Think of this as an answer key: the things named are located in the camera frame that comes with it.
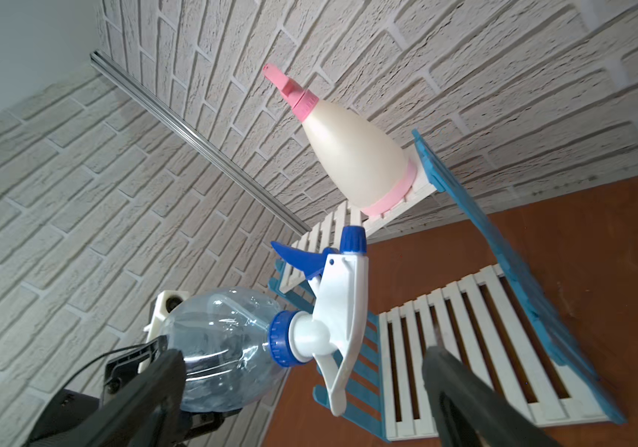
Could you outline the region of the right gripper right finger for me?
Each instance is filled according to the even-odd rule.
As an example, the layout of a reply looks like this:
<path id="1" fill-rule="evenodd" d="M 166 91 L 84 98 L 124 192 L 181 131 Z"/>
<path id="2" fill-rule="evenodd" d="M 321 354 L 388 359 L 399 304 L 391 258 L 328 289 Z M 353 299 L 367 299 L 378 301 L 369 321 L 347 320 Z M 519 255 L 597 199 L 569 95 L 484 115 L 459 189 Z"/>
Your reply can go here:
<path id="1" fill-rule="evenodd" d="M 557 446 L 443 346 L 427 348 L 424 388 L 444 446 Z"/>

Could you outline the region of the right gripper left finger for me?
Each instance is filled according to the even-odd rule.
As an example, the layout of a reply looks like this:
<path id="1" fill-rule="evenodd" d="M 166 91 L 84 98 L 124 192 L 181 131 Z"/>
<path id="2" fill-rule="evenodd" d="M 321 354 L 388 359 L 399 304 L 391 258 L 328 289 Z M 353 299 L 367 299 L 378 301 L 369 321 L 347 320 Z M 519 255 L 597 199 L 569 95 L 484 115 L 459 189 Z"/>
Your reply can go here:
<path id="1" fill-rule="evenodd" d="M 37 419 L 26 446 L 178 446 L 185 443 L 181 414 L 185 364 L 181 352 L 163 353 L 102 404 L 60 389 Z"/>

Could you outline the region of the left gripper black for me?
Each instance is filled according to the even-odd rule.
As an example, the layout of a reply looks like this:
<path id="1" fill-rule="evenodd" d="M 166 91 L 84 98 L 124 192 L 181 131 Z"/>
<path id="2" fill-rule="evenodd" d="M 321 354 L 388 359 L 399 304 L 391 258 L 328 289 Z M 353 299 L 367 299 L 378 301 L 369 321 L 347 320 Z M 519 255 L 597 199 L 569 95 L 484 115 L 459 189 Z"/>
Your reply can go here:
<path id="1" fill-rule="evenodd" d="M 105 367 L 103 390 L 97 399 L 105 404 L 114 398 L 122 387 L 140 375 L 138 365 L 144 359 L 149 359 L 154 351 L 155 348 L 150 344 L 144 344 L 116 349 L 95 358 L 94 361 L 100 361 L 112 354 L 116 355 L 116 358 L 109 361 Z M 188 441 L 219 430 L 226 419 L 238 413 L 237 410 L 226 413 L 189 413 L 181 410 L 181 414 L 187 418 L 187 428 L 183 430 L 185 443 L 178 446 L 184 446 Z"/>

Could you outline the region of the clear blue spray bottle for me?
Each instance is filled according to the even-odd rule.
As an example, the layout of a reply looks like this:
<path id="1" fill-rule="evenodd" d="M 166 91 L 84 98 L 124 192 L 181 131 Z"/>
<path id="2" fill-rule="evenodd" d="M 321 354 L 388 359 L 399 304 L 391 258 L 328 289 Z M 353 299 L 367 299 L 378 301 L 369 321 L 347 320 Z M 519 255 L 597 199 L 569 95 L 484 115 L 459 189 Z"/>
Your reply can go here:
<path id="1" fill-rule="evenodd" d="M 185 361 L 184 411 L 241 409 L 276 387 L 285 370 L 315 362 L 330 410 L 345 413 L 346 387 L 367 325 L 366 231 L 344 227 L 339 248 L 322 253 L 279 242 L 272 247 L 304 273 L 315 294 L 313 310 L 284 310 L 267 295 L 239 287 L 196 295 L 176 307 L 160 333 Z"/>

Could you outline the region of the blue white wooden shelf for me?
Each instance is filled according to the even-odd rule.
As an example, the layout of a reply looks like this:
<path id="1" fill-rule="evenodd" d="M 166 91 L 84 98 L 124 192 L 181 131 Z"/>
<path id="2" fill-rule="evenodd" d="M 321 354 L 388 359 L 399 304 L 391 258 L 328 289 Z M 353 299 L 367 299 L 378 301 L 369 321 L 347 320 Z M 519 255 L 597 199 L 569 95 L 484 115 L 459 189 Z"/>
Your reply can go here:
<path id="1" fill-rule="evenodd" d="M 485 237 L 496 264 L 373 314 L 346 387 L 341 416 L 383 441 L 438 437 L 421 367 L 427 348 L 443 346 L 537 428 L 610 421 L 625 416 L 600 384 L 576 339 L 561 322 L 521 257 L 423 137 L 410 158 L 422 173 L 389 212 L 363 220 L 341 203 L 324 221 L 288 245 L 308 253 L 338 249 L 344 227 L 366 237 L 433 192 L 449 195 Z M 273 292 L 310 312 L 315 294 L 304 273 L 280 256 Z"/>

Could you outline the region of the white pink spray bottle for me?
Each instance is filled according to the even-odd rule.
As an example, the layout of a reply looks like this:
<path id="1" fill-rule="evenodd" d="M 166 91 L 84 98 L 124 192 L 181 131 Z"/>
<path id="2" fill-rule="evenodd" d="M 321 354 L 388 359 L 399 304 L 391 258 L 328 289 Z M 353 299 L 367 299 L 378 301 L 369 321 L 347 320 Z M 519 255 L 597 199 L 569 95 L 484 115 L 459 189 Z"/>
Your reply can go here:
<path id="1" fill-rule="evenodd" d="M 262 73 L 290 106 L 315 156 L 350 204 L 372 218 L 406 196 L 418 175 L 417 165 L 384 131 L 320 99 L 273 64 L 264 65 Z"/>

